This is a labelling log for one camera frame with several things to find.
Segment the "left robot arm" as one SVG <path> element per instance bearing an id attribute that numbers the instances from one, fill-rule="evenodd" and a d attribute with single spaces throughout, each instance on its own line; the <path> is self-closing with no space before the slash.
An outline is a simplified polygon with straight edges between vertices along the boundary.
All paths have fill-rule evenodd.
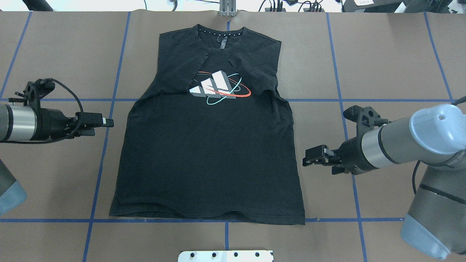
<path id="1" fill-rule="evenodd" d="M 98 127 L 112 128 L 114 121 L 100 113 L 77 112 L 69 118 L 59 110 L 12 104 L 1 106 L 2 143 L 55 143 L 79 136 L 94 136 Z M 3 162 L 0 163 L 0 178 L 0 213 L 4 215 L 22 204 L 28 195 Z"/>

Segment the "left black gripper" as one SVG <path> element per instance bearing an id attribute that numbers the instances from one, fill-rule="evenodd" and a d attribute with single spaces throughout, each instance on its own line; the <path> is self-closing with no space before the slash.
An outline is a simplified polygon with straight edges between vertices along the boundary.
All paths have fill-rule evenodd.
<path id="1" fill-rule="evenodd" d="M 70 137 L 94 136 L 96 127 L 114 127 L 111 118 L 105 118 L 100 113 L 76 112 L 75 117 L 68 118 L 62 111 L 40 109 L 40 120 L 36 130 L 36 140 L 57 140 L 68 136 L 80 122 L 78 130 Z"/>

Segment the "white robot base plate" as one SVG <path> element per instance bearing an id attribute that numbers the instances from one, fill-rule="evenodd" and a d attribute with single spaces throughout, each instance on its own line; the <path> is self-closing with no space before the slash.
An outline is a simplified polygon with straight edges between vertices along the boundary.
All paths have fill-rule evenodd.
<path id="1" fill-rule="evenodd" d="M 178 262 L 274 262 L 271 250 L 183 251 Z"/>

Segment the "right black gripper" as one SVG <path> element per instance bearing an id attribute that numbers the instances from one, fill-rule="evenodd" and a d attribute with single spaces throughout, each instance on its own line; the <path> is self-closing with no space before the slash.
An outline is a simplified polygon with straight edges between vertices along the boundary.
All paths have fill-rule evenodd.
<path id="1" fill-rule="evenodd" d="M 332 166 L 331 174 L 364 174 L 372 170 L 362 151 L 360 140 L 347 140 L 336 150 L 319 145 L 306 150 L 302 166 L 322 165 Z"/>

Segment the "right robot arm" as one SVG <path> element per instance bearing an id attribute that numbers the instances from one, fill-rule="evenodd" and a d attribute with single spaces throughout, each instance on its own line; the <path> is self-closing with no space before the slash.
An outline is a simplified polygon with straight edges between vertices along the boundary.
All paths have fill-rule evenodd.
<path id="1" fill-rule="evenodd" d="M 352 106 L 343 116 L 356 123 L 356 136 L 338 149 L 305 151 L 303 166 L 331 166 L 332 174 L 364 174 L 420 162 L 427 166 L 400 231 L 425 255 L 444 260 L 465 255 L 465 114 L 455 104 L 421 109 L 395 121 L 372 107 Z"/>

